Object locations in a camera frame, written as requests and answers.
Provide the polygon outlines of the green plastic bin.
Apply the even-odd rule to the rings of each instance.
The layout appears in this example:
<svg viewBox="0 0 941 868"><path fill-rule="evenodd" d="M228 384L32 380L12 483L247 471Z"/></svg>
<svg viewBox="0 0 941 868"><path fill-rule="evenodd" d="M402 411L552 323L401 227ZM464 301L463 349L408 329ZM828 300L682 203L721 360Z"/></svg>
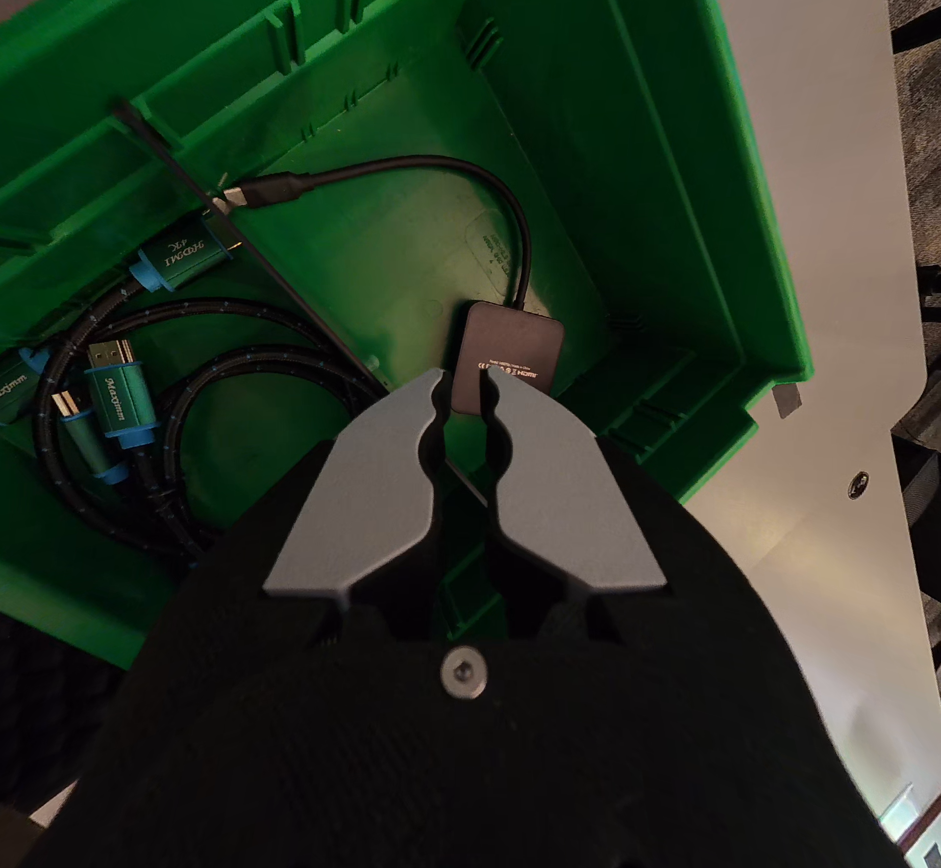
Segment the green plastic bin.
<svg viewBox="0 0 941 868"><path fill-rule="evenodd" d="M218 218L112 114L125 98L208 193L411 154L502 179L532 232L552 395L686 501L812 364L716 0L40 0L2 23L2 352L52 351L146 242ZM391 390L448 367L458 310L513 300L515 219L435 169L231 219ZM307 319L237 244L177 293ZM127 335L153 397L229 350L303 344L221 316ZM184 427L196 519L227 528L347 422L301 380L210 387ZM2 438L2 614L128 667L171 593Z"/></svg>

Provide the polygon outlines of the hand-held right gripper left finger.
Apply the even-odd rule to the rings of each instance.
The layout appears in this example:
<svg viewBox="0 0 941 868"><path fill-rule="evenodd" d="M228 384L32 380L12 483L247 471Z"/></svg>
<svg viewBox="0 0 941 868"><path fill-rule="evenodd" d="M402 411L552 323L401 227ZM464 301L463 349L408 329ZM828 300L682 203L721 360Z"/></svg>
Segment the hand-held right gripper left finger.
<svg viewBox="0 0 941 868"><path fill-rule="evenodd" d="M352 603L427 548L440 521L446 371L432 368L336 438L265 580L270 595Z"/></svg>

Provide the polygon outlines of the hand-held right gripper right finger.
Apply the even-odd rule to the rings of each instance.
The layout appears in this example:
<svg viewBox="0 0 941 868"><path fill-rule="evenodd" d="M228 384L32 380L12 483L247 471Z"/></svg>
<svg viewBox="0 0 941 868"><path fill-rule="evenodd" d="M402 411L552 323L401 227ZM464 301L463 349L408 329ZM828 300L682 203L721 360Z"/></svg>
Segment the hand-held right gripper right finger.
<svg viewBox="0 0 941 868"><path fill-rule="evenodd" d="M655 592L665 574L595 434L549 395L483 372L497 538L578 594Z"/></svg>

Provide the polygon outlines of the black square hub lead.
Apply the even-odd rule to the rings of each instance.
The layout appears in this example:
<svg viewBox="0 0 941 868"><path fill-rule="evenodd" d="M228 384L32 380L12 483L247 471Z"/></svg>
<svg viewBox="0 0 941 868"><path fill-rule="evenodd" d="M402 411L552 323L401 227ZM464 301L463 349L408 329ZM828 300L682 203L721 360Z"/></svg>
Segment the black square hub lead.
<svg viewBox="0 0 941 868"><path fill-rule="evenodd" d="M400 170L449 171L483 184L500 199L514 217L520 240L520 266L513 310L522 311L531 281L533 242L523 207L509 186L493 172L469 161L443 155L411 154L361 162L318 173L277 172L244 179L213 198L211 205L221 214L236 208L260 209L287 204L328 185L358 180Z"/></svg>

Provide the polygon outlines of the black flat panel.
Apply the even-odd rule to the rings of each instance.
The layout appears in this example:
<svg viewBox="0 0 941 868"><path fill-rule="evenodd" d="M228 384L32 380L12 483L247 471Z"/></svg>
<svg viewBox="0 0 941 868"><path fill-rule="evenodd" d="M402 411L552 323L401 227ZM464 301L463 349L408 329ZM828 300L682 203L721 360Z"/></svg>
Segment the black flat panel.
<svg viewBox="0 0 941 868"><path fill-rule="evenodd" d="M112 110L113 116L119 121L122 122L128 130L138 138L143 145L147 146L147 149L151 154L156 157L162 166L173 176L173 178L179 182L184 188L186 188L198 202L205 208L207 211L212 212L215 216L221 220L224 227L229 231L229 234L236 241L241 242L241 245L248 251L249 254L253 257L256 263L263 268L266 274L272 278L278 286L288 295L288 297L293 301L293 303L303 311L307 319L325 335L329 343L334 347L334 349L340 353L348 362L355 368L360 376L363 378L364 382L367 385L369 392L376 398L382 399L386 397L389 393L388 389L383 385L382 381L379 380L375 374L367 368L362 360L354 353L354 351L347 346L347 344L340 338L340 336L335 333L332 328L325 322L325 320L316 312L310 303L301 295L301 293L288 281L271 263L264 255L264 253L256 247L253 242L248 239L245 234L242 232L242 229L238 227L229 216L228 203L221 200L219 196L214 194L209 194L206 192L197 182L197 180L175 159L171 150L168 148L168 145L165 143L163 138L159 133L152 128L147 121L145 121L135 109L135 106L125 98L120 98L113 107Z"/></svg>

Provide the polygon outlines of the black square adapter hub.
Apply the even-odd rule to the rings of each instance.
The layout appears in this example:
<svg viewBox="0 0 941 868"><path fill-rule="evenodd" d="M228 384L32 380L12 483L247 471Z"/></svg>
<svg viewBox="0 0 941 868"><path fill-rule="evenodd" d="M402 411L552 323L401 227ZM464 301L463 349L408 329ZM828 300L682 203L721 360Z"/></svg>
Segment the black square adapter hub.
<svg viewBox="0 0 941 868"><path fill-rule="evenodd" d="M448 357L452 411L481 415L481 380L491 367L549 394L565 338L565 326L547 316L487 301L464 304L456 316Z"/></svg>

